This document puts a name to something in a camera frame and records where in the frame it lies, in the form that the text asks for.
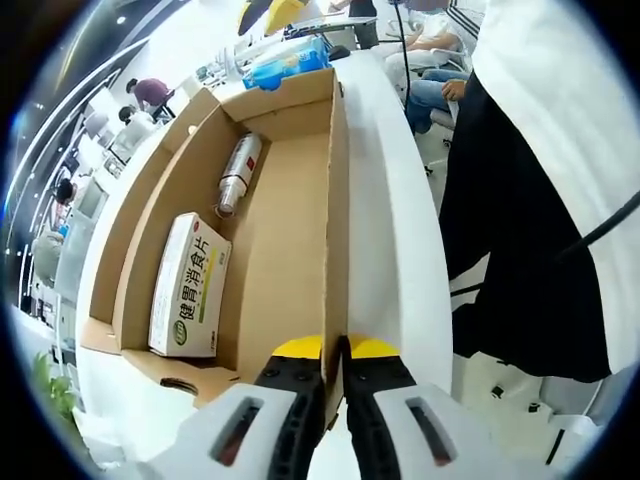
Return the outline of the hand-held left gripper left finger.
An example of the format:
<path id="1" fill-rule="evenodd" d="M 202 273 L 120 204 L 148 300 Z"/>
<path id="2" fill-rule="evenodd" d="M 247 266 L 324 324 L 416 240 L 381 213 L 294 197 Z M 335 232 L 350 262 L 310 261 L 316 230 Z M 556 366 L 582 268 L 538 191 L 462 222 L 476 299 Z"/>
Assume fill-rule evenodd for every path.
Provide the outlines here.
<path id="1" fill-rule="evenodd" d="M 140 479 L 304 479 L 325 429 L 322 340 L 286 342 L 256 380 L 236 383 L 183 422 Z"/>

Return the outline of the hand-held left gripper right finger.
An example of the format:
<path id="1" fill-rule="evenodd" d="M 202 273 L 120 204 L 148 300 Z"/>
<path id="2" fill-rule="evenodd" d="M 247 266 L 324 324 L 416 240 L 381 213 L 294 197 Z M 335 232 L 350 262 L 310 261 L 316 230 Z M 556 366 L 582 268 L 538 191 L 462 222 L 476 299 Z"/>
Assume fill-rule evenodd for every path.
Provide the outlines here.
<path id="1" fill-rule="evenodd" d="M 363 479 L 514 479 L 489 432 L 447 393 L 418 384 L 398 351 L 340 338 L 347 427 Z"/>

